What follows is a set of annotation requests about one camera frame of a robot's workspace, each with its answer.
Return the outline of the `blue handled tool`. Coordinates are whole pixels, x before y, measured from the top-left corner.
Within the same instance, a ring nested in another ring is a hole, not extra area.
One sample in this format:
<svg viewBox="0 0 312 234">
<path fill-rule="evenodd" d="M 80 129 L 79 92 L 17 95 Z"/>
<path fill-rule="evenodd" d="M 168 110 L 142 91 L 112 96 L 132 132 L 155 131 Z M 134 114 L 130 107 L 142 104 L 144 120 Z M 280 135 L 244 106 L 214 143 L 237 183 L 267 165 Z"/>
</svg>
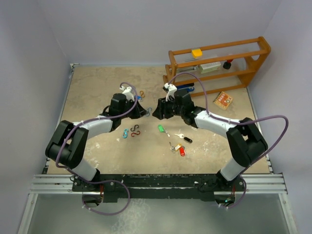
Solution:
<svg viewBox="0 0 312 234">
<path fill-rule="evenodd" d="M 195 90 L 194 84 L 184 84 L 184 85 L 179 85 L 176 86 L 178 90 L 187 90 L 188 92 L 193 92 Z"/>
</svg>

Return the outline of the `key with black tag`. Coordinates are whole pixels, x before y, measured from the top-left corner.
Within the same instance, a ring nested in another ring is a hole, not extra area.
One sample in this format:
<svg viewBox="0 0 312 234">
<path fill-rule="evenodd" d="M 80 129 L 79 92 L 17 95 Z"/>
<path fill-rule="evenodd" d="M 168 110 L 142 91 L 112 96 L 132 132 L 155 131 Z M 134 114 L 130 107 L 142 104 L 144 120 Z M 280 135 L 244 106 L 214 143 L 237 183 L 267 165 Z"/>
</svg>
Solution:
<svg viewBox="0 0 312 234">
<path fill-rule="evenodd" d="M 184 141 L 188 142 L 188 143 L 192 143 L 193 140 L 186 137 L 184 134 L 175 134 L 175 136 L 179 137 L 180 139 L 183 139 Z"/>
</svg>

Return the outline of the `key with green tag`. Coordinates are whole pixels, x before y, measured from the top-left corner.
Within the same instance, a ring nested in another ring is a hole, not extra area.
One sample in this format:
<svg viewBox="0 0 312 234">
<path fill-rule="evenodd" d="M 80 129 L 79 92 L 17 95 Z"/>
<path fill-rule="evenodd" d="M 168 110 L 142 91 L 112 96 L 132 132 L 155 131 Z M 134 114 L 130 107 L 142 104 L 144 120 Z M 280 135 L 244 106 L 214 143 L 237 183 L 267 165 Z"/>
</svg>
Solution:
<svg viewBox="0 0 312 234">
<path fill-rule="evenodd" d="M 165 133 L 168 137 L 170 137 L 169 132 L 168 132 L 162 125 L 158 125 L 158 130 L 159 130 L 161 133 Z"/>
</svg>

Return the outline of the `red black bottle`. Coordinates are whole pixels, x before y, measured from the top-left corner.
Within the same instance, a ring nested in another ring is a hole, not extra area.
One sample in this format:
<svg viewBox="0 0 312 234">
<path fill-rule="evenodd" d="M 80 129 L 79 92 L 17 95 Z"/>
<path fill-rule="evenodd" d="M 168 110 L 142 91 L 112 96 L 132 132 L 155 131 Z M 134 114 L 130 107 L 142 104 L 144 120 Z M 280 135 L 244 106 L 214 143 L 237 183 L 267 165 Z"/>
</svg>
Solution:
<svg viewBox="0 0 312 234">
<path fill-rule="evenodd" d="M 226 69 L 226 70 L 229 70 L 231 68 L 232 61 L 233 61 L 232 59 L 225 61 L 223 63 L 223 68 Z"/>
</svg>

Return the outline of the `key with yellow tag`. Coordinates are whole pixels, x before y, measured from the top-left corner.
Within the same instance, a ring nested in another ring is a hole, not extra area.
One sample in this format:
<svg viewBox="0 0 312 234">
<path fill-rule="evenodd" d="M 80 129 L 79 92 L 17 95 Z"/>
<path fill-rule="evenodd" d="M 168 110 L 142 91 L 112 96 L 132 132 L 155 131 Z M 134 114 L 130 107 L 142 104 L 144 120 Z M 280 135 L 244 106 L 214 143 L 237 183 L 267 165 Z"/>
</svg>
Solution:
<svg viewBox="0 0 312 234">
<path fill-rule="evenodd" d="M 173 145 L 171 142 L 169 142 L 169 144 L 170 144 L 170 150 L 173 153 L 177 152 L 182 147 L 182 144 Z"/>
</svg>

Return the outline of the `white box on shelf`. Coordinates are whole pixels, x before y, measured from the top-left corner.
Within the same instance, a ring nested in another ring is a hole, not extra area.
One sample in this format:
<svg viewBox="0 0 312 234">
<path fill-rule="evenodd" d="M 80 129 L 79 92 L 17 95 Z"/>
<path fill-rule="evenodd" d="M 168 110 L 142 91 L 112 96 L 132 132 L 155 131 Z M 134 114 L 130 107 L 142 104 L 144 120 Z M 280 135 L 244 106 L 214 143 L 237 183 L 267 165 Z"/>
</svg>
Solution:
<svg viewBox="0 0 312 234">
<path fill-rule="evenodd" d="M 221 67 L 221 63 L 219 61 L 217 62 L 212 62 L 212 63 L 205 63 L 205 64 L 201 64 L 199 66 L 200 72 L 202 74 L 208 73 L 208 72 L 213 72 L 216 70 L 219 70 Z"/>
</svg>

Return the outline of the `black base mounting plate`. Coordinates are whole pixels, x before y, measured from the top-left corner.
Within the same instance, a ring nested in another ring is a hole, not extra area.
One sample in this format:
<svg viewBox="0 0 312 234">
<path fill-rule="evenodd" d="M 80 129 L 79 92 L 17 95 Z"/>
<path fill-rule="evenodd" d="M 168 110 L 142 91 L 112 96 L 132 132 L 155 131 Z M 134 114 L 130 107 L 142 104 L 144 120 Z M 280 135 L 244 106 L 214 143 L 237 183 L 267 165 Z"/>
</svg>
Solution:
<svg viewBox="0 0 312 234">
<path fill-rule="evenodd" d="M 96 193 L 104 203 L 116 203 L 123 198 L 145 199 L 199 199 L 201 201 L 235 201 L 234 194 L 246 189 L 235 183 L 232 188 L 214 187 L 216 174 L 101 174 L 103 179 L 115 177 L 123 187 L 108 191 L 80 191 L 85 195 Z"/>
</svg>

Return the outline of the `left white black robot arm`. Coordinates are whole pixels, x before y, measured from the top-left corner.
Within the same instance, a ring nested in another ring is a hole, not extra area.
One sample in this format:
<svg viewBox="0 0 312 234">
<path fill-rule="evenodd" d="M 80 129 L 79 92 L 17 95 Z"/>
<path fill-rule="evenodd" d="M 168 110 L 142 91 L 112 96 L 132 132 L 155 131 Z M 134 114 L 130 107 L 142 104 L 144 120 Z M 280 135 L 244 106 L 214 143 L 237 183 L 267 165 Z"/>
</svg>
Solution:
<svg viewBox="0 0 312 234">
<path fill-rule="evenodd" d="M 98 117 L 81 122 L 61 121 L 46 147 L 45 155 L 57 166 L 72 173 L 75 192 L 121 189 L 123 186 L 115 177 L 101 178 L 100 171 L 84 159 L 86 143 L 93 137 L 116 130 L 124 118 L 138 119 L 146 114 L 147 110 L 137 100 L 125 94 L 114 94 Z"/>
</svg>

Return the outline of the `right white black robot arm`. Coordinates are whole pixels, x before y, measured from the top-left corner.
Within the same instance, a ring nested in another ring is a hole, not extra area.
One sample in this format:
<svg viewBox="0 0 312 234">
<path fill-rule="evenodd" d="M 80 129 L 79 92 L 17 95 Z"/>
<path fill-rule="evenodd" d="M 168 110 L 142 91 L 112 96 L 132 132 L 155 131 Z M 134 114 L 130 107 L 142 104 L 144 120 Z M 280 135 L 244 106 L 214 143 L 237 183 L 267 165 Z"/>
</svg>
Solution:
<svg viewBox="0 0 312 234">
<path fill-rule="evenodd" d="M 159 98 L 153 116 L 169 119 L 173 116 L 182 118 L 185 124 L 208 130 L 227 139 L 232 158 L 215 175 L 214 187 L 227 191 L 237 183 L 245 185 L 241 174 L 255 162 L 267 149 L 268 145 L 254 123 L 247 124 L 250 118 L 231 123 L 230 119 L 221 121 L 220 116 L 209 114 L 203 107 L 196 106 L 186 90 L 178 90 L 173 96 Z"/>
</svg>

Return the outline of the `wooden shelf rack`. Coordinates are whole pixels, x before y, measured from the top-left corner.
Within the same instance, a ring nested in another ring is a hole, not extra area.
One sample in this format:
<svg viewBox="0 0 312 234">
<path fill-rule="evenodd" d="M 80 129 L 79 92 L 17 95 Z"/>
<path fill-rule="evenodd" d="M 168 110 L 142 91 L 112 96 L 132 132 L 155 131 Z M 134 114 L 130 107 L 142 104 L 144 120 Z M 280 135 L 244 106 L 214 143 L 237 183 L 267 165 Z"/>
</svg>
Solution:
<svg viewBox="0 0 312 234">
<path fill-rule="evenodd" d="M 246 88 L 270 52 L 264 37 L 169 51 L 163 81 L 194 87 L 193 97 Z"/>
</svg>

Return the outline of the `yellow cap container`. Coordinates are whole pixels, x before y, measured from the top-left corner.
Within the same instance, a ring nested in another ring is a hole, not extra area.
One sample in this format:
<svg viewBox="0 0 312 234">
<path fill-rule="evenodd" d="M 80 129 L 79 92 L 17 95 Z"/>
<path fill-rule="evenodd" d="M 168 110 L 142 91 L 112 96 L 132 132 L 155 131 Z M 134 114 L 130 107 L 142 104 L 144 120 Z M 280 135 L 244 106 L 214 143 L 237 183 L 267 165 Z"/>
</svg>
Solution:
<svg viewBox="0 0 312 234">
<path fill-rule="evenodd" d="M 197 59 L 203 55 L 201 49 L 199 49 L 199 48 L 191 50 L 191 54 L 192 54 L 193 58 L 195 58 L 195 59 Z"/>
</svg>

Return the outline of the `light blue S carabiner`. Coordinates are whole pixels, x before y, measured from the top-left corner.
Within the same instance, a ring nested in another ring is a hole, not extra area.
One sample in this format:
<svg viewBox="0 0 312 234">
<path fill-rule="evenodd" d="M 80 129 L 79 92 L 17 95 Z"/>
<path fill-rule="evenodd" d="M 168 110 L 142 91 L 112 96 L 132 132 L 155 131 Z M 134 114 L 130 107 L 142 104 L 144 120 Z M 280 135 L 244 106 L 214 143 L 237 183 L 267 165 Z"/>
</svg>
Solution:
<svg viewBox="0 0 312 234">
<path fill-rule="evenodd" d="M 129 129 L 125 129 L 124 132 L 123 132 L 122 137 L 123 138 L 127 138 L 128 137 L 128 133 L 129 133 Z"/>
</svg>

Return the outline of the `key with red tag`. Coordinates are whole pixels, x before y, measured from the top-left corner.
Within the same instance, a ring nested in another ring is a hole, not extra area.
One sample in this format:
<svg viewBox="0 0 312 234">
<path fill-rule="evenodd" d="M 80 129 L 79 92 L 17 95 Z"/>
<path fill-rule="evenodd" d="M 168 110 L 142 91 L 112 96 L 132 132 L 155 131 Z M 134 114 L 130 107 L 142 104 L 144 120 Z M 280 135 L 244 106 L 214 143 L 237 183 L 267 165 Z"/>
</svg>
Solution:
<svg viewBox="0 0 312 234">
<path fill-rule="evenodd" d="M 181 146 L 181 147 L 179 148 L 179 153 L 180 153 L 181 156 L 185 156 L 185 155 L 186 155 L 185 147 L 184 147 L 184 146 Z"/>
</svg>

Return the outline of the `aluminium rail frame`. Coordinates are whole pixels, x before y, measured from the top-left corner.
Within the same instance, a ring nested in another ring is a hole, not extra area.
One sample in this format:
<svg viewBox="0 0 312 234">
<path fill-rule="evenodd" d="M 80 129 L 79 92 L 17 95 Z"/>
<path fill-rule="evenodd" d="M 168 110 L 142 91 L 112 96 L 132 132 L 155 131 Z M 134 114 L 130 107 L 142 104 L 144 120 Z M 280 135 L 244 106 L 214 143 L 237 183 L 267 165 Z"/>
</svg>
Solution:
<svg viewBox="0 0 312 234">
<path fill-rule="evenodd" d="M 154 67 L 78 67 L 46 149 L 44 179 L 120 198 L 201 199 L 245 192 L 271 151 L 256 120 L 217 115 Z"/>
</svg>

